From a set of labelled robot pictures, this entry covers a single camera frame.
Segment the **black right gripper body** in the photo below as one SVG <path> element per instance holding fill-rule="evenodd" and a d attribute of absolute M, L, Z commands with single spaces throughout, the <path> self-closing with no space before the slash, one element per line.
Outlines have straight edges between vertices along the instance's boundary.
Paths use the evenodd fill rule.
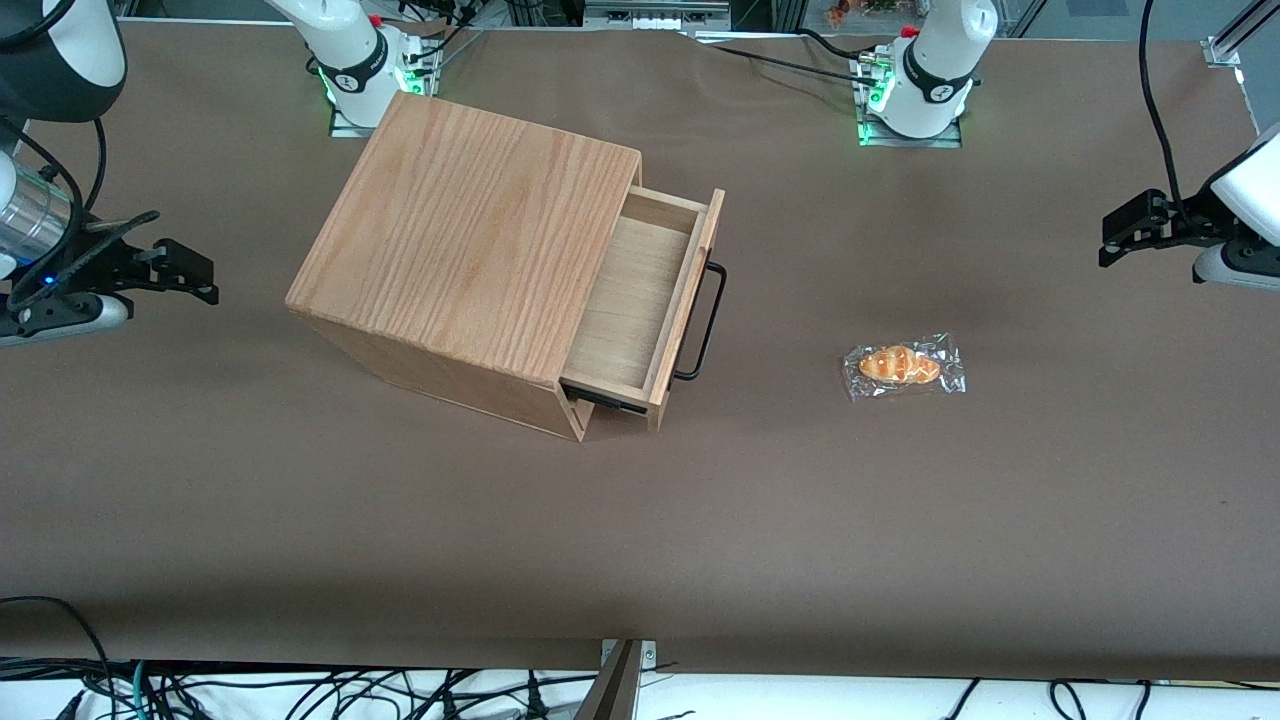
<path fill-rule="evenodd" d="M 15 282 L 15 305 L 35 306 L 45 299 L 70 291 L 90 268 L 111 252 L 125 234 L 137 227 L 136 222 L 91 223 L 90 231 L 74 237 L 70 258 L 63 251 L 42 258 Z"/>

